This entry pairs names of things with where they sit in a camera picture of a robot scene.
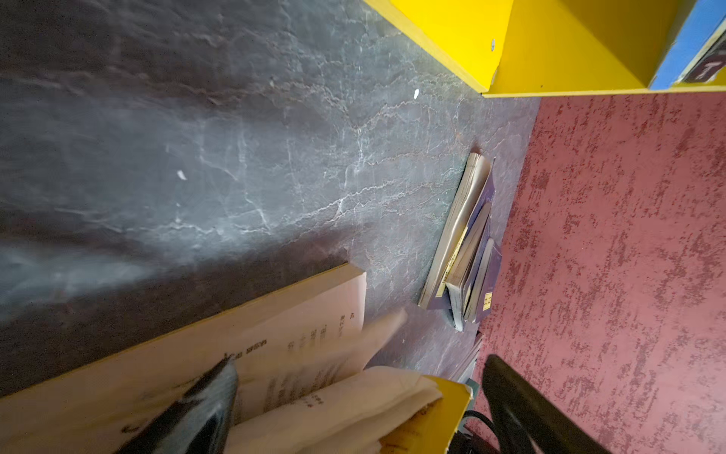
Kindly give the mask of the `yellow cartoon book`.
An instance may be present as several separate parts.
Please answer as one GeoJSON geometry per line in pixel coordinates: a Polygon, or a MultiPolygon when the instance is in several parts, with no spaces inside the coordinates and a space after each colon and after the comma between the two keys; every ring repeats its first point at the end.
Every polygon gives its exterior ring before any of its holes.
{"type": "Polygon", "coordinates": [[[346,264],[1,401],[5,453],[120,453],[226,357],[238,374],[221,453],[445,453],[473,393],[372,358],[406,323],[366,321],[346,264]]]}

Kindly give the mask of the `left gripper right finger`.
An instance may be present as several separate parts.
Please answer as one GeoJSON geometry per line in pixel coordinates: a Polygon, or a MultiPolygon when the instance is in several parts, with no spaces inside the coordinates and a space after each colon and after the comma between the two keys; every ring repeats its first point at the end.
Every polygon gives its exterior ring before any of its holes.
{"type": "Polygon", "coordinates": [[[486,359],[482,391],[502,453],[607,451],[497,355],[486,359]]]}

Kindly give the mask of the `yellow wooden bookshelf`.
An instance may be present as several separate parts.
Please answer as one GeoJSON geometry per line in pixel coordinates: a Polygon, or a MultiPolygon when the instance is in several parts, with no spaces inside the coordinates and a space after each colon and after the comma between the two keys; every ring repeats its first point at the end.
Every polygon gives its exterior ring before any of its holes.
{"type": "Polygon", "coordinates": [[[708,93],[676,83],[721,1],[375,1],[395,28],[485,98],[708,93]]]}

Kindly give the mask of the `dark blue book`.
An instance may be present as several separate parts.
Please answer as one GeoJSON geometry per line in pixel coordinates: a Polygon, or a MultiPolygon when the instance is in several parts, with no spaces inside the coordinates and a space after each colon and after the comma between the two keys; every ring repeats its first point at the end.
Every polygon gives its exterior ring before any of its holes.
{"type": "Polygon", "coordinates": [[[492,162],[480,151],[469,153],[455,199],[450,207],[444,230],[442,230],[427,281],[423,286],[418,302],[419,308],[431,310],[440,306],[437,299],[442,297],[444,281],[456,261],[456,255],[461,249],[469,229],[470,219],[478,206],[491,170],[492,162]]]}
{"type": "Polygon", "coordinates": [[[494,238],[487,238],[476,253],[475,262],[467,281],[465,322],[480,323],[489,313],[501,264],[502,252],[500,246],[494,238]]]}
{"type": "Polygon", "coordinates": [[[476,258],[478,245],[486,227],[487,220],[491,213],[492,203],[485,202],[476,217],[472,227],[464,239],[456,261],[448,278],[446,278],[446,289],[450,299],[450,306],[453,316],[453,325],[458,332],[462,332],[464,314],[464,296],[467,293],[466,282],[470,274],[473,262],[476,258]]]}

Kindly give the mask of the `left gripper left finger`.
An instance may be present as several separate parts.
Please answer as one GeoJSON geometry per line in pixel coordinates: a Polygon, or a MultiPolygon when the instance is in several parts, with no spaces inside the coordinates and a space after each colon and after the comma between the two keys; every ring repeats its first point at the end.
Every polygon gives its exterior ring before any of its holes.
{"type": "Polygon", "coordinates": [[[126,442],[120,453],[221,453],[233,421],[238,374],[226,357],[126,442]]]}

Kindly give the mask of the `dark blue book middle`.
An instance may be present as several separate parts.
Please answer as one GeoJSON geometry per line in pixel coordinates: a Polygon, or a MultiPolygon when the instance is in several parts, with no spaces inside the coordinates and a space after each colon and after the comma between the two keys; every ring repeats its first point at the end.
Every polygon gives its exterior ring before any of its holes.
{"type": "Polygon", "coordinates": [[[455,199],[450,207],[444,230],[442,230],[427,281],[423,286],[418,302],[419,308],[431,310],[440,306],[437,299],[442,297],[444,281],[456,261],[456,255],[461,249],[469,229],[470,219],[478,206],[491,170],[492,162],[480,151],[469,153],[455,199]]]}

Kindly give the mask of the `dark blue book top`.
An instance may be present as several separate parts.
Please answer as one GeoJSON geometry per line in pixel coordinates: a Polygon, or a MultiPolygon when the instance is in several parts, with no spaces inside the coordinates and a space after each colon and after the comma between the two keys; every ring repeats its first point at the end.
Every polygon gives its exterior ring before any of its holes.
{"type": "Polygon", "coordinates": [[[502,252],[500,246],[494,238],[487,238],[476,253],[475,262],[467,281],[465,322],[480,323],[489,313],[501,264],[502,252]]]}

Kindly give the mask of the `dark blue book bottom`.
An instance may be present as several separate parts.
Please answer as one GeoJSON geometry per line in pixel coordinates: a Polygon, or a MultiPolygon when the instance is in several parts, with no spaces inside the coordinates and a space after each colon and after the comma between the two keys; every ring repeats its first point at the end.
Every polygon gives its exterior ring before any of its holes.
{"type": "Polygon", "coordinates": [[[466,282],[470,274],[473,262],[476,258],[478,245],[486,227],[487,220],[491,213],[492,203],[485,202],[476,217],[472,227],[464,239],[456,261],[448,278],[446,278],[446,289],[450,299],[450,306],[453,316],[453,325],[458,332],[462,332],[464,314],[464,296],[467,293],[466,282]]]}

